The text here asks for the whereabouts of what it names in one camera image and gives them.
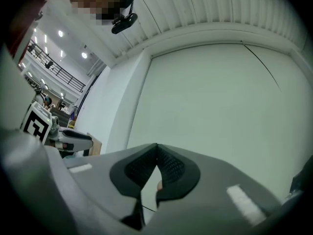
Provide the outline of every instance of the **corrugated ceiling panel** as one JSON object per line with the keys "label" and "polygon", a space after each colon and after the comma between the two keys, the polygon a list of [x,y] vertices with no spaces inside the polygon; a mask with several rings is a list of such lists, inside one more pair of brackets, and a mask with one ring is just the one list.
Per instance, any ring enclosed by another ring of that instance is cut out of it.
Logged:
{"label": "corrugated ceiling panel", "polygon": [[167,11],[163,11],[160,8],[160,0],[144,0],[146,5],[148,6],[149,10],[151,11],[153,18],[155,19],[159,29],[161,32],[170,30],[170,26],[168,24],[168,14],[167,18],[165,17],[165,14]]}
{"label": "corrugated ceiling panel", "polygon": [[138,15],[140,15],[140,17],[138,17],[138,23],[147,38],[158,35],[161,31],[146,3],[143,0],[135,0],[134,8]]}
{"label": "corrugated ceiling panel", "polygon": [[249,24],[279,34],[302,48],[307,31],[287,0],[135,0],[138,21],[118,35],[107,26],[93,31],[120,57],[146,40],[197,23]]}
{"label": "corrugated ceiling panel", "polygon": [[206,23],[207,17],[203,0],[191,0],[195,9],[196,19],[198,23]]}

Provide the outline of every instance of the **black cable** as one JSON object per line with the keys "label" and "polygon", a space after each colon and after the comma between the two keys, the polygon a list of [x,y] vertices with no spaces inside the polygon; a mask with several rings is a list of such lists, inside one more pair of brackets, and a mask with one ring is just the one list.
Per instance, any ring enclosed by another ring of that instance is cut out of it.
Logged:
{"label": "black cable", "polygon": [[244,47],[246,47],[246,48],[263,64],[263,66],[268,70],[268,72],[270,73],[270,75],[271,75],[272,78],[274,79],[274,81],[275,81],[275,83],[277,84],[279,90],[282,91],[282,90],[280,89],[280,87],[279,87],[279,85],[278,85],[276,79],[274,78],[274,76],[272,75],[272,73],[269,71],[269,69],[266,67],[266,65],[261,61],[261,59],[260,59],[256,54],[254,54],[254,52],[253,52],[252,50],[250,50],[247,46],[245,46],[245,44],[244,44]]}
{"label": "black cable", "polygon": [[[151,16],[153,17],[154,21],[156,22],[156,19],[154,18],[153,14],[151,13],[151,10],[148,7],[148,5],[146,4],[145,0],[143,0],[143,2],[145,3],[145,5],[146,5],[147,9],[149,10]],[[160,27],[158,26],[157,22],[156,22],[156,26],[157,26],[158,30],[160,31],[160,33],[162,33],[162,31],[160,30]]]}
{"label": "black cable", "polygon": [[156,211],[154,211],[154,210],[152,210],[152,209],[150,209],[150,208],[147,208],[147,207],[145,207],[145,206],[142,206],[142,207],[144,207],[144,208],[146,208],[146,209],[148,209],[148,210],[150,210],[150,211],[152,211],[152,212],[156,212]]}
{"label": "black cable", "polygon": [[230,0],[231,3],[231,22],[234,23],[234,6],[233,6],[233,0]]}
{"label": "black cable", "polygon": [[194,9],[194,12],[195,12],[195,24],[197,23],[197,14],[196,14],[196,10],[195,10],[195,5],[194,5],[194,2],[191,0],[191,3],[192,3],[192,7]]}

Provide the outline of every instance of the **black railing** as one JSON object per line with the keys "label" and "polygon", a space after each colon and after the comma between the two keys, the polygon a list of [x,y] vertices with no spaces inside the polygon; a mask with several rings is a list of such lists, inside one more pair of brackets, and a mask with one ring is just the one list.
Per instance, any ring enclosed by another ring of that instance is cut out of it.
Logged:
{"label": "black railing", "polygon": [[47,55],[37,44],[34,43],[34,41],[30,40],[27,50],[58,78],[66,82],[75,90],[79,92],[83,91],[85,85],[60,67],[52,58],[49,57],[49,54]]}

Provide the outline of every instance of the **white sticker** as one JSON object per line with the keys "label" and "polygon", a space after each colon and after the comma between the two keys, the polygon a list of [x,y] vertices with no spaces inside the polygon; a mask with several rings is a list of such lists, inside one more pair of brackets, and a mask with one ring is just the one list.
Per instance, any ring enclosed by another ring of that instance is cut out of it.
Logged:
{"label": "white sticker", "polygon": [[82,171],[85,171],[85,170],[89,170],[92,168],[92,165],[91,164],[84,164],[84,165],[81,165],[81,166],[77,166],[77,167],[73,167],[73,168],[70,168],[68,169],[71,173],[77,173],[77,172],[82,172]]}
{"label": "white sticker", "polygon": [[239,185],[231,186],[226,191],[237,209],[252,226],[256,226],[266,219],[261,209],[245,194]]}

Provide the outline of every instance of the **white wall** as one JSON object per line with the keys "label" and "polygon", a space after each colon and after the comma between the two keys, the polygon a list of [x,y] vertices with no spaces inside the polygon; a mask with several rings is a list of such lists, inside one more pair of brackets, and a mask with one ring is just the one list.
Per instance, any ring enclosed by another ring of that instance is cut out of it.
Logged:
{"label": "white wall", "polygon": [[77,106],[77,107],[80,106],[80,104],[82,103],[82,101],[83,101],[83,99],[84,99],[86,93],[87,93],[88,90],[89,90],[90,85],[93,83],[93,81],[96,79],[96,77],[97,77],[96,75],[92,75],[92,76],[91,76],[90,80],[88,81],[88,83],[87,83],[86,86],[84,87],[84,89],[83,89],[81,95],[79,96],[79,98],[78,98],[78,99],[74,102],[74,104],[72,105],[72,106],[73,106],[73,109],[74,109],[74,106]]}
{"label": "white wall", "polygon": [[75,129],[100,140],[101,154],[126,148],[150,62],[143,51],[112,69],[106,68],[86,98]]}
{"label": "white wall", "polygon": [[[225,160],[284,199],[311,153],[313,93],[290,57],[211,45],[153,59],[128,147],[163,143]],[[155,170],[142,191],[156,210]]]}

